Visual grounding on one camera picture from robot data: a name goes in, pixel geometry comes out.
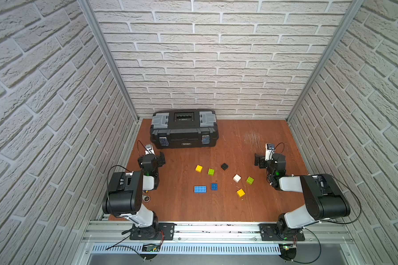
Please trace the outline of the white lego brick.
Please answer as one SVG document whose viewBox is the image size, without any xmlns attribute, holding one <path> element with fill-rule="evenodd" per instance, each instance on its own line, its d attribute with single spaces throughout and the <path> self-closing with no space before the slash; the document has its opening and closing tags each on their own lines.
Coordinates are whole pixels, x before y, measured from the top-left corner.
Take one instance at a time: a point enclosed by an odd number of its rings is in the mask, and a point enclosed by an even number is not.
<svg viewBox="0 0 398 265">
<path fill-rule="evenodd" d="M 234 180 L 236 183 L 238 183 L 238 182 L 241 180 L 241 176 L 239 176 L 238 174 L 236 174 L 236 175 L 233 177 L 233 180 Z"/>
</svg>

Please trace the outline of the yellow lego brick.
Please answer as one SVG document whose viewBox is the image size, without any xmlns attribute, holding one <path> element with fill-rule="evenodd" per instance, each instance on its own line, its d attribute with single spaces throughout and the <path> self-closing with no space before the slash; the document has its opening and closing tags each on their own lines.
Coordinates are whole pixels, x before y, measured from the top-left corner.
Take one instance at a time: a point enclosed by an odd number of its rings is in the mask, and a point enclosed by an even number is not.
<svg viewBox="0 0 398 265">
<path fill-rule="evenodd" d="M 202 169 L 203 169 L 202 166 L 197 165 L 196 168 L 195 168 L 195 171 L 201 173 Z"/>
<path fill-rule="evenodd" d="M 242 197 L 245 195 L 244 190 L 242 190 L 242 189 L 238 190 L 238 191 L 237 191 L 237 195 L 238 195 L 240 198 L 242 198 Z"/>
</svg>

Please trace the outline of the long blue lego brick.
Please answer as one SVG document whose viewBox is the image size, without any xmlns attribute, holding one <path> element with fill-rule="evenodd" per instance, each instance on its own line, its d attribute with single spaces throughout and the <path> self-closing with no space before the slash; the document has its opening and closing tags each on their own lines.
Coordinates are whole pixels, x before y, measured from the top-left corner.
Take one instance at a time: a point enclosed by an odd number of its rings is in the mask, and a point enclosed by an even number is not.
<svg viewBox="0 0 398 265">
<path fill-rule="evenodd" d="M 194 186 L 194 193 L 207 193 L 207 187 L 205 185 Z"/>
</svg>

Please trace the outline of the small blue lego brick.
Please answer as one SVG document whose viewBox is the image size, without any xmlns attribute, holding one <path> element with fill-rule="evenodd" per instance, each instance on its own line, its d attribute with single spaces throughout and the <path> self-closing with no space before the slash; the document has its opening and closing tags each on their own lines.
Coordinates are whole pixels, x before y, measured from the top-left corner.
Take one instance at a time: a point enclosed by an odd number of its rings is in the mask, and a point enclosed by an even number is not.
<svg viewBox="0 0 398 265">
<path fill-rule="evenodd" d="M 218 184 L 217 183 L 212 183 L 211 184 L 211 190 L 212 191 L 217 191 L 218 190 Z"/>
</svg>

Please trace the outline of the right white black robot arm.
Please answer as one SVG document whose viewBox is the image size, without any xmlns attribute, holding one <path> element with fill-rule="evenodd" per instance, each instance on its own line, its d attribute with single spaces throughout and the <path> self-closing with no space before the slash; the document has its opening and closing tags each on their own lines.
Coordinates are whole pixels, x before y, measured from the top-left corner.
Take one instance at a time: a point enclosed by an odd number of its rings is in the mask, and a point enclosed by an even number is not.
<svg viewBox="0 0 398 265">
<path fill-rule="evenodd" d="M 296 240 L 305 226 L 350 214 L 350 205 L 330 174 L 287 176 L 281 153 L 254 155 L 254 164 L 266 170 L 269 184 L 277 191 L 296 192 L 305 204 L 279 215 L 270 232 L 281 240 Z"/>
</svg>

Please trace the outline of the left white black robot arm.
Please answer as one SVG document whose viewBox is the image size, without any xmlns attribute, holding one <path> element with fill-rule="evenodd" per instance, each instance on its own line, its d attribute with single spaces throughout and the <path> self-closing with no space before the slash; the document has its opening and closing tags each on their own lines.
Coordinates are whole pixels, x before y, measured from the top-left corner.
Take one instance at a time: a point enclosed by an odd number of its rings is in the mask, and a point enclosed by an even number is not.
<svg viewBox="0 0 398 265">
<path fill-rule="evenodd" d="M 162 239 L 156 213 L 143 204 L 143 193 L 156 190 L 159 185 L 158 168 L 165 164 L 165 156 L 153 153 L 138 159 L 140 170 L 114 172 L 107 183 L 102 201 L 102 211 L 116 218 L 125 218 L 133 223 L 130 233 L 132 239 Z"/>
</svg>

